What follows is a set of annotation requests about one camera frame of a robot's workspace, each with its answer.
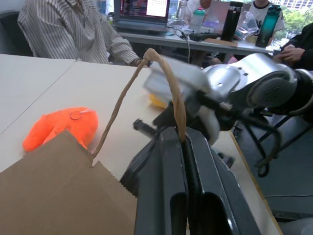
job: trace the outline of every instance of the paper bag handle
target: paper bag handle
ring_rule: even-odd
[[[104,130],[102,137],[100,139],[100,142],[92,154],[93,158],[95,158],[98,153],[100,152],[102,145],[104,141],[107,138],[107,135],[109,133],[109,130],[115,121],[118,111],[121,107],[121,104],[123,102],[123,99],[128,91],[128,89],[131,87],[132,83],[134,80],[137,78],[140,70],[147,64],[148,61],[156,61],[160,64],[161,68],[163,69],[166,79],[168,84],[170,85],[170,90],[173,96],[173,107],[174,107],[174,118],[178,126],[178,132],[179,132],[179,139],[181,142],[185,141],[185,131],[186,131],[186,110],[185,110],[185,104],[184,102],[180,99],[180,90],[179,90],[179,83],[177,78],[174,77],[173,72],[171,67],[169,66],[168,62],[162,58],[154,49],[148,49],[146,53],[143,56],[143,60],[137,67],[135,73],[133,74],[132,78],[130,81],[127,83],[125,86],[124,90],[122,91],[120,97],[117,100],[117,103],[114,107],[114,110],[112,112],[111,118],[108,122],[108,125],[106,129]]]

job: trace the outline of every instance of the orange plush toy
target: orange plush toy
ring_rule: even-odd
[[[69,131],[84,147],[92,141],[98,128],[94,110],[86,107],[68,108],[42,115],[23,142],[26,152],[32,151],[64,130]]]

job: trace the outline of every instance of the chair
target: chair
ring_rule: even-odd
[[[0,14],[0,24],[15,47],[14,55],[33,56],[26,38],[18,25],[19,12],[11,11]]]

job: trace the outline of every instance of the table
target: table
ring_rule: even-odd
[[[0,54],[0,135],[74,62]]]
[[[97,111],[99,128],[89,147],[93,151],[120,92],[134,70],[135,68],[126,66],[75,62],[0,135],[0,172],[22,158],[24,154],[22,141],[42,114],[66,107],[88,106]],[[117,179],[120,179],[133,156],[150,141],[145,135],[135,131],[132,123],[137,118],[151,123],[160,113],[159,109],[151,106],[147,93],[142,88],[149,73],[149,69],[143,69],[131,86],[106,142],[94,161],[101,161]],[[262,234],[281,234],[231,134],[221,133],[215,147],[235,157],[232,171],[237,177]]]
[[[149,35],[126,32],[119,32],[119,34],[132,43],[188,48],[186,40],[180,38],[177,35]],[[203,50],[208,52],[231,53],[238,55],[250,55],[253,53],[273,53],[273,50],[269,48],[256,47],[254,44],[246,42],[238,42],[237,47],[230,47],[216,43],[195,42],[190,39],[188,41],[190,49]]]

